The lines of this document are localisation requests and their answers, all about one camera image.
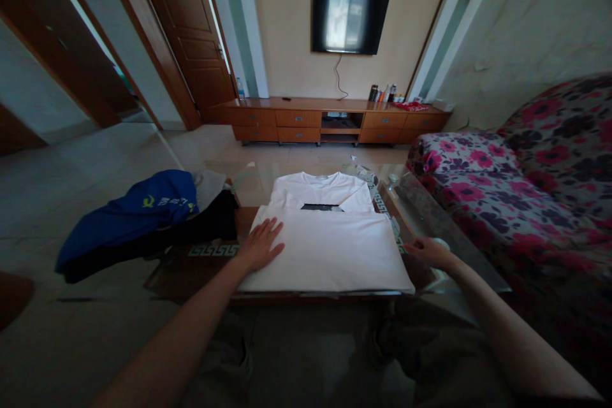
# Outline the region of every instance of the person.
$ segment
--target person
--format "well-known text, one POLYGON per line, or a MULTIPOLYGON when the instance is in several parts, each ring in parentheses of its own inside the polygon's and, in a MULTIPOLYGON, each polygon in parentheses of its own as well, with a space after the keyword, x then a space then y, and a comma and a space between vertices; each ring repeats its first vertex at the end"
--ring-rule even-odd
MULTIPOLYGON (((218 344, 214 335, 224 328, 224 311, 240 283, 282 252, 284 244, 273 247, 282 229, 282 223, 276 223, 276 218, 266 220, 253 229, 236 256, 95 399, 95 407, 246 403, 244 343, 233 337, 233 345, 227 346, 227 333, 218 344)), ((456 281, 481 326, 479 330, 445 310, 408 300, 407 308, 398 302, 395 314, 372 329, 370 360, 384 365, 397 358, 416 381, 415 405, 503 406, 520 398, 548 405, 605 404, 591 384, 458 257, 429 238, 405 248, 456 281)))

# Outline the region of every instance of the legs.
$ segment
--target legs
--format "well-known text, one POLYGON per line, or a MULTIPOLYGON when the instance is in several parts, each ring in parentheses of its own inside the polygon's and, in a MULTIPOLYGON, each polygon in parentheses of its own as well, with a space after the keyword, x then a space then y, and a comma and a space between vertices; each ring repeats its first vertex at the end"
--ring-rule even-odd
POLYGON ((483 333, 444 309, 400 300, 395 316, 378 328, 377 344, 416 381, 415 406, 513 404, 483 333))
POLYGON ((183 394, 181 408, 247 406, 247 360, 240 319, 226 312, 208 345, 198 373, 183 394))

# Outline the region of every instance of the folded white t-shirt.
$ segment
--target folded white t-shirt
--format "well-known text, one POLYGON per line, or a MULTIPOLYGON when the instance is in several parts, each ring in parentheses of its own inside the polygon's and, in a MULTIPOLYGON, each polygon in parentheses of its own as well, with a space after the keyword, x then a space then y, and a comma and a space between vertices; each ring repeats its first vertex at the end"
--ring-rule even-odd
POLYGON ((284 224, 274 245, 285 249, 239 290, 414 293, 386 215, 261 206, 251 229, 274 217, 284 224))
POLYGON ((270 205, 302 208, 304 204, 338 205, 345 212, 374 212, 367 182, 352 175, 285 175, 274 181, 270 205))

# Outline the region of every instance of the hand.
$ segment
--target hand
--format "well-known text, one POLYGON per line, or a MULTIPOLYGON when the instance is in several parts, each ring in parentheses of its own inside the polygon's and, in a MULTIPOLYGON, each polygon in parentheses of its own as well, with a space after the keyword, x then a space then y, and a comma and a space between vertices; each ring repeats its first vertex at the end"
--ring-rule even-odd
POLYGON ((447 273, 463 263, 455 254, 432 238, 415 239, 411 244, 404 244, 404 249, 428 266, 447 273))
POLYGON ((276 221, 276 217, 274 217, 272 221, 266 219, 265 222, 257 225, 251 231, 247 240, 240 246, 235 260, 244 263, 249 273, 267 266, 285 248, 284 244, 279 244, 270 250, 272 243, 282 229, 282 222, 274 228, 276 221))

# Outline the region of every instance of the sofa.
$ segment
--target sofa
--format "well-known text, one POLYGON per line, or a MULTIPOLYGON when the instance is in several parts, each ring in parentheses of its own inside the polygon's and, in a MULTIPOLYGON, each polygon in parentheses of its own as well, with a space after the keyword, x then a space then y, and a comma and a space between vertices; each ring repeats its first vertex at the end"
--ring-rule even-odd
POLYGON ((611 399, 612 73, 538 95, 495 133, 420 136, 407 166, 506 301, 611 399))

